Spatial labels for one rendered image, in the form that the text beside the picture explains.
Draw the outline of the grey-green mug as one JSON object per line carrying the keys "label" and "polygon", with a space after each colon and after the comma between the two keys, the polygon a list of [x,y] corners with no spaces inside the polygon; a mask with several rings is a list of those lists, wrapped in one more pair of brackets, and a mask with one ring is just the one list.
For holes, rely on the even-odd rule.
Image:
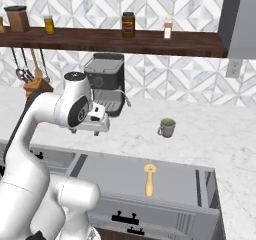
{"label": "grey-green mug", "polygon": [[163,136],[165,138],[170,138],[176,126],[176,122],[171,118],[164,118],[160,122],[160,126],[158,128],[158,135]]}

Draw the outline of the hanging metal ladle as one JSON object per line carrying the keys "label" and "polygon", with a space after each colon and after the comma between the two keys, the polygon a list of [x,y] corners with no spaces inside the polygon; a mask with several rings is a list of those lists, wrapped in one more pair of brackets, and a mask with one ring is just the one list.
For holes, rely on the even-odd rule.
{"label": "hanging metal ladle", "polygon": [[13,58],[14,58],[14,62],[16,64],[16,76],[18,77],[19,80],[24,81],[23,71],[19,68],[18,61],[17,61],[17,58],[16,58],[16,54],[15,54],[15,51],[14,51],[13,47],[11,47],[11,51],[12,51],[12,55],[13,55]]}

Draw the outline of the open grey drawer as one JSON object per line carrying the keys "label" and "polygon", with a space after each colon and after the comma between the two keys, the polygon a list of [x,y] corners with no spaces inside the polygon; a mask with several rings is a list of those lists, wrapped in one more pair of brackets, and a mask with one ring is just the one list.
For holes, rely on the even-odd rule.
{"label": "open grey drawer", "polygon": [[[146,164],[154,164],[154,193],[145,194]],[[88,213],[93,226],[127,233],[143,228],[145,237],[157,240],[224,240],[214,171],[110,154],[78,154],[70,165],[72,177],[99,185],[101,198]],[[138,225],[112,221],[122,212],[136,213]]]}

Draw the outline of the spice bottle with white label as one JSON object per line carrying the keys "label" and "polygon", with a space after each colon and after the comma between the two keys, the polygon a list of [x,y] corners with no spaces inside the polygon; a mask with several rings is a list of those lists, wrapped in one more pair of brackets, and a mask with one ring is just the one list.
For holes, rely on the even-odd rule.
{"label": "spice bottle with white label", "polygon": [[171,39],[172,34],[172,15],[167,15],[164,23],[164,38]]}

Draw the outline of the brown canister with black lid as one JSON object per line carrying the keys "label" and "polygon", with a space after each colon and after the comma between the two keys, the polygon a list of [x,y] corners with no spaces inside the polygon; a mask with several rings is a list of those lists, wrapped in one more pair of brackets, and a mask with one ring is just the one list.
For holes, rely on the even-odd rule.
{"label": "brown canister with black lid", "polygon": [[23,33],[30,30],[26,6],[14,5],[4,8],[13,32]]}

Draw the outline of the dark wooden wall shelf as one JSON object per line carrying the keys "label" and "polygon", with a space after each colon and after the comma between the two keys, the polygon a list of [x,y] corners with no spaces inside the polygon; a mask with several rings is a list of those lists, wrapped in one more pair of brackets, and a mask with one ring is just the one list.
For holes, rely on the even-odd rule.
{"label": "dark wooden wall shelf", "polygon": [[136,30],[134,38],[123,38],[121,30],[56,28],[47,35],[43,27],[15,33],[10,27],[0,33],[0,47],[118,52],[191,57],[226,58],[227,49],[217,33],[173,31],[170,39],[163,31]]}

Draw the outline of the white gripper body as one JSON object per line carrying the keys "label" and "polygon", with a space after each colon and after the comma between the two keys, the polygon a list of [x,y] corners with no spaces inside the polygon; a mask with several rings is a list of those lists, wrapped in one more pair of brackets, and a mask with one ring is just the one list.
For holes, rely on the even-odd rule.
{"label": "white gripper body", "polygon": [[71,116],[70,123],[71,129],[93,132],[108,132],[110,127],[110,120],[106,113],[103,115],[97,113],[88,113],[83,121],[79,120],[77,116]]}

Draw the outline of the yellow spice jar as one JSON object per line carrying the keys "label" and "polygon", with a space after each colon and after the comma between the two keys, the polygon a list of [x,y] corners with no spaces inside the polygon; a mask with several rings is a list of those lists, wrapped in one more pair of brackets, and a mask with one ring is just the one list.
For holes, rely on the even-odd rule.
{"label": "yellow spice jar", "polygon": [[54,22],[51,15],[44,16],[44,24],[45,24],[45,31],[48,35],[52,35],[55,33]]}

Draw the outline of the wooden knife block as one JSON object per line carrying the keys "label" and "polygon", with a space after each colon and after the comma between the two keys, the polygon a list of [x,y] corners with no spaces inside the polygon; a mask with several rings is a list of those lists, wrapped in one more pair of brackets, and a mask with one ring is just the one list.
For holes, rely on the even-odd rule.
{"label": "wooden knife block", "polygon": [[39,68],[35,69],[35,78],[25,83],[23,88],[26,91],[26,97],[29,97],[37,90],[46,92],[53,91],[53,87],[43,79],[43,73]]}

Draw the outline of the grey wall cabinet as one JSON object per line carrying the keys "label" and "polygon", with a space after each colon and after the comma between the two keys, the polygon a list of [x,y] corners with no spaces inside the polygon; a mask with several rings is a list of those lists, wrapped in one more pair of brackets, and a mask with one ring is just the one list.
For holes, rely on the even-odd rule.
{"label": "grey wall cabinet", "polygon": [[218,34],[228,58],[256,59],[256,0],[224,0]]}

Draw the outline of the hanging metal utensil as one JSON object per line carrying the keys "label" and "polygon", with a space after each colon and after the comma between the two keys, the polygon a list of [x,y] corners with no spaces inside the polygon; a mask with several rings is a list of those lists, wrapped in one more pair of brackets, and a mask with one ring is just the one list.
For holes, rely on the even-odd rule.
{"label": "hanging metal utensil", "polygon": [[41,60],[42,60],[44,72],[45,72],[44,80],[47,83],[50,83],[50,77],[49,77],[48,72],[47,72],[46,63],[45,63],[45,59],[44,59],[44,55],[43,55],[43,50],[40,48],[39,51],[40,51],[40,55],[41,55]]}

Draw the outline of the black and grey coffee machine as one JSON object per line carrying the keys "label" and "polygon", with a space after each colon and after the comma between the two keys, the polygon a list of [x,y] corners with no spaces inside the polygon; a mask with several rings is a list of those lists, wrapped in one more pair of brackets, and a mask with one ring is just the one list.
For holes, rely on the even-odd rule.
{"label": "black and grey coffee machine", "polygon": [[94,53],[84,66],[88,76],[93,101],[103,105],[110,117],[118,117],[124,104],[129,104],[125,94],[124,55]]}

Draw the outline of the white wall outlet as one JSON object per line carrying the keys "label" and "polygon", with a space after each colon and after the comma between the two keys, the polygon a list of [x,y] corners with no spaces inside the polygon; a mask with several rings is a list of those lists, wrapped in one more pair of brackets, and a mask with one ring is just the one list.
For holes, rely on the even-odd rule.
{"label": "white wall outlet", "polygon": [[226,76],[228,78],[238,78],[242,68],[242,59],[230,59],[227,65]]}

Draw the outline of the closed grey drawer front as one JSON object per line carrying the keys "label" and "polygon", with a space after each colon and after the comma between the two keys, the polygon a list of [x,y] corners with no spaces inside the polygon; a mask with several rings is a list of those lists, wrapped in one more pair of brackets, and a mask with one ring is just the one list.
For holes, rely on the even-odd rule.
{"label": "closed grey drawer front", "polygon": [[[3,155],[7,143],[0,140],[0,168],[4,167]],[[43,160],[50,173],[65,174],[75,158],[75,153],[70,151],[61,151],[57,149],[47,148],[39,145],[32,145],[29,147],[34,153],[43,153]]]}

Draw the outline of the hanging wooden spatula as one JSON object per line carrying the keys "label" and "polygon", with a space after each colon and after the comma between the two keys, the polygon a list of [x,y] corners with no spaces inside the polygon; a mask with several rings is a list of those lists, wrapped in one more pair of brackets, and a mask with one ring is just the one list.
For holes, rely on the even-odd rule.
{"label": "hanging wooden spatula", "polygon": [[39,79],[42,79],[43,78],[43,73],[42,73],[41,69],[38,66],[34,49],[30,48],[30,52],[31,52],[31,55],[32,55],[32,58],[33,58],[33,62],[34,62],[34,66],[35,66],[35,69],[34,69],[35,77],[39,78]]}

